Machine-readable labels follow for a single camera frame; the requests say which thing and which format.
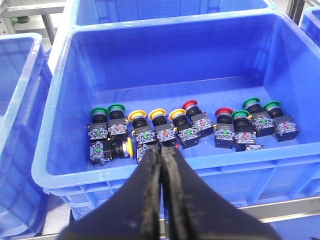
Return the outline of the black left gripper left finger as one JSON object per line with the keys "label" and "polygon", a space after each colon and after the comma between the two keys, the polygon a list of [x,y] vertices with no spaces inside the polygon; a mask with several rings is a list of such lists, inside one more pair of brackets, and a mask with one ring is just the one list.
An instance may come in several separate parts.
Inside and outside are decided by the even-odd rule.
{"label": "black left gripper left finger", "polygon": [[158,240],[161,165],[149,148],[123,186],[104,204],[65,227],[59,240]]}

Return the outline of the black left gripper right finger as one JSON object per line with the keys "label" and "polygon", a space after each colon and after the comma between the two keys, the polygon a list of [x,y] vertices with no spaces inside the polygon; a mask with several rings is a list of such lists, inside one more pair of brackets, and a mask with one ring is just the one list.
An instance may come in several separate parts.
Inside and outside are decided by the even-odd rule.
{"label": "black left gripper right finger", "polygon": [[178,149],[163,147],[160,162],[169,239],[280,239],[269,224],[236,208],[211,189]]}

